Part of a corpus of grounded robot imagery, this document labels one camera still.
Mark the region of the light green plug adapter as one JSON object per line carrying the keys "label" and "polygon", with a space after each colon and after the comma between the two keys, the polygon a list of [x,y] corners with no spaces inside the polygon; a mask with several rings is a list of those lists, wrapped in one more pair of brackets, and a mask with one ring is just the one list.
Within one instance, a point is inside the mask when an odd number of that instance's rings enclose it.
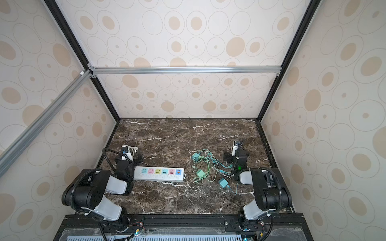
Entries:
{"label": "light green plug adapter", "polygon": [[198,178],[204,178],[206,176],[206,173],[202,169],[199,169],[196,172],[196,175],[197,175]]}

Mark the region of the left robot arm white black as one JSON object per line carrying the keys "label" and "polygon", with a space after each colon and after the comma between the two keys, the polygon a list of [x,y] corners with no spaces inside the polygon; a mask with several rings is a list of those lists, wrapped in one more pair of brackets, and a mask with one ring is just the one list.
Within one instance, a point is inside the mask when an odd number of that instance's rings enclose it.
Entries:
{"label": "left robot arm white black", "polygon": [[127,211],[105,197],[106,193],[128,196],[135,180],[135,168],[142,161],[138,147],[124,145],[119,152],[104,148],[103,156],[113,169],[84,169],[62,194],[62,204],[98,221],[127,224]]}

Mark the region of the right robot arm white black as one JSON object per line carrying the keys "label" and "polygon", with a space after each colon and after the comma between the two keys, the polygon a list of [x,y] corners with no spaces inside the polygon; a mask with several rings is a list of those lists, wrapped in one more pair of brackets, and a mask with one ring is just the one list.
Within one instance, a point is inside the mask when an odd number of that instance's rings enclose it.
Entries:
{"label": "right robot arm white black", "polygon": [[232,151],[224,153],[224,160],[231,165],[231,177],[238,183],[253,187],[254,200],[243,206],[239,222],[256,221],[279,213],[292,206],[292,196],[277,168],[249,168],[249,152],[243,147],[244,141],[234,141]]}

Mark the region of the white power strip coloured sockets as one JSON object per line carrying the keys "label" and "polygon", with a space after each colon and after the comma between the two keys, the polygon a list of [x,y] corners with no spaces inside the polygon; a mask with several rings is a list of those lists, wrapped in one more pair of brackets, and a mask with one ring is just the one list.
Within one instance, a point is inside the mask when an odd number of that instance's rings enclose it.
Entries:
{"label": "white power strip coloured sockets", "polygon": [[137,181],[183,182],[185,177],[184,168],[137,166],[134,172]]}

